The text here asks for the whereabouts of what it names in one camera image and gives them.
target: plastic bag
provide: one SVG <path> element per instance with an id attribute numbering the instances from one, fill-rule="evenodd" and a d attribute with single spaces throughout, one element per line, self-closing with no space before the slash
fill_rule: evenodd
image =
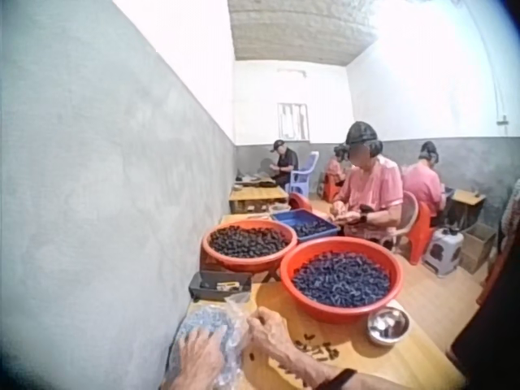
<path id="1" fill-rule="evenodd" d="M 225 326 L 220 350 L 224 356 L 224 367 L 214 382 L 214 388 L 233 389 L 242 373 L 241 353 L 247 343 L 247 314 L 241 310 L 240 303 L 249 300 L 249 293 L 240 293 L 226 299 L 225 305 L 203 305 L 188 313 L 179 326 L 168 359 L 165 382 L 171 383 L 180 373 L 179 340 L 193 329 L 206 329 L 215 332 Z"/>

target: black shirt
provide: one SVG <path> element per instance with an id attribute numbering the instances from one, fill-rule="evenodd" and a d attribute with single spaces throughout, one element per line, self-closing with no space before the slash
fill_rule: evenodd
<path id="1" fill-rule="evenodd" d="M 294 171 L 298 170 L 298 155 L 296 152 L 292 149 L 287 148 L 285 150 L 285 154 L 278 157 L 278 167 L 285 168 L 293 166 Z"/>

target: cardboard box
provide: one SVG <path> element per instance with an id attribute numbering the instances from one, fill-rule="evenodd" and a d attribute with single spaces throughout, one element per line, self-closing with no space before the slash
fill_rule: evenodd
<path id="1" fill-rule="evenodd" d="M 495 244 L 496 229 L 476 223 L 462 234 L 464 241 L 460 266 L 474 274 L 489 258 Z"/>

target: person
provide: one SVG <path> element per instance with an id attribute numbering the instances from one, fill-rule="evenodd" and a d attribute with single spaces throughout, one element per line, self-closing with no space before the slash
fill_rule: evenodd
<path id="1" fill-rule="evenodd" d="M 347 177 L 345 169 L 341 166 L 341 163 L 345 160 L 346 149 L 342 145 L 338 145 L 334 148 L 334 156 L 329 160 L 325 173 L 334 178 L 334 184 L 341 187 L 345 183 Z"/>
<path id="2" fill-rule="evenodd" d="M 520 222 L 520 179 L 513 186 L 513 191 L 509 196 L 509 200 L 504 210 L 504 214 L 500 219 L 498 231 L 498 253 L 500 254 L 511 240 L 516 232 L 518 223 Z"/>
<path id="3" fill-rule="evenodd" d="M 353 167 L 333 200 L 332 220 L 344 225 L 346 236 L 380 242 L 401 221 L 401 172 L 381 155 L 383 143 L 368 123 L 354 123 L 345 144 Z M 393 246 L 390 240 L 381 244 Z"/>
<path id="4" fill-rule="evenodd" d="M 503 267 L 448 356 L 467 378 L 466 389 L 520 388 L 520 225 L 509 232 Z"/>
<path id="5" fill-rule="evenodd" d="M 271 169 L 278 173 L 271 178 L 283 188 L 291 180 L 291 172 L 298 170 L 298 156 L 282 140 L 275 141 L 271 152 L 276 152 L 279 155 L 278 163 L 276 165 L 271 164 Z"/>
<path id="6" fill-rule="evenodd" d="M 276 312 L 259 307 L 248 318 L 249 337 L 253 346 L 275 359 L 291 372 L 317 389 L 403 389 L 405 387 L 373 375 L 329 366 L 314 360 L 294 346 L 287 324 Z M 180 342 L 180 374 L 173 384 L 162 390 L 209 390 L 224 360 L 220 352 L 223 333 L 210 335 L 207 331 L 192 331 Z"/>
<path id="7" fill-rule="evenodd" d="M 435 144 L 426 141 L 421 146 L 419 161 L 403 172 L 403 189 L 412 193 L 418 202 L 424 202 L 430 209 L 430 226 L 442 223 L 442 210 L 446 207 L 444 186 L 433 167 L 439 162 Z"/>

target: white stool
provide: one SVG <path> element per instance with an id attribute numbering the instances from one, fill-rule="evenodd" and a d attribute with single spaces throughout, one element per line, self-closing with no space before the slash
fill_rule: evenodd
<path id="1" fill-rule="evenodd" d="M 457 269 L 461 261 L 464 236 L 458 232 L 451 234 L 448 229 L 435 230 L 422 260 L 427 268 L 442 278 Z"/>

